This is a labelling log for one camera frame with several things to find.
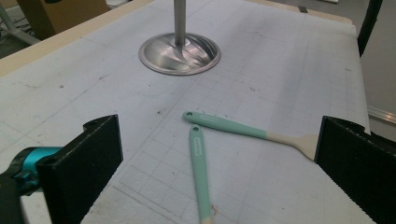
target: mint green handle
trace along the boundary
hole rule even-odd
[[[211,219],[209,186],[207,184],[206,158],[204,136],[198,125],[193,125],[190,129],[190,151],[192,170],[197,191],[199,218],[201,223]]]
[[[190,111],[184,112],[183,118],[191,123],[206,126],[208,128],[266,139],[266,132],[264,130],[249,127],[245,124],[233,122],[228,119],[221,119],[215,116]]]

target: round metal base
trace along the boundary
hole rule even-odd
[[[202,73],[220,60],[220,49],[201,35],[186,34],[184,46],[175,45],[175,34],[157,35],[139,50],[139,58],[148,68],[172,76]]]

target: white tabletop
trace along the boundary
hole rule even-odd
[[[118,114],[124,161],[82,223],[198,223],[184,111],[287,135],[318,134],[322,116],[368,115],[351,24],[243,0],[187,1],[187,31],[220,47],[191,77],[138,59],[173,31],[173,1],[156,0],[0,78],[0,172],[25,147],[64,146],[82,124]],[[215,223],[372,223],[293,147],[203,129]],[[32,223],[49,223],[42,195]]]

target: white table surface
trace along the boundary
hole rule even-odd
[[[288,135],[318,133],[324,115],[368,115],[356,28],[243,0],[187,1],[187,31],[214,40],[212,70],[170,77],[137,52],[173,31],[156,0],[0,78],[0,172],[22,149],[64,146],[82,124],[118,114],[124,161],[82,223],[198,223],[184,111]],[[293,147],[204,128],[215,223],[372,223]],[[23,198],[50,223],[43,196]]]

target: silicone spatula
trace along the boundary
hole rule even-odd
[[[190,129],[190,151],[200,223],[212,224],[209,187],[207,184],[204,136],[198,125],[193,125]]]
[[[229,119],[201,114],[198,112],[185,112],[183,118],[191,123],[199,124],[207,128],[217,129],[228,133],[240,133],[247,136],[290,145],[299,149],[309,160],[313,161],[317,149],[318,136],[307,134],[297,137],[286,136],[279,133],[271,133],[265,130],[249,127],[245,124],[234,122]]]

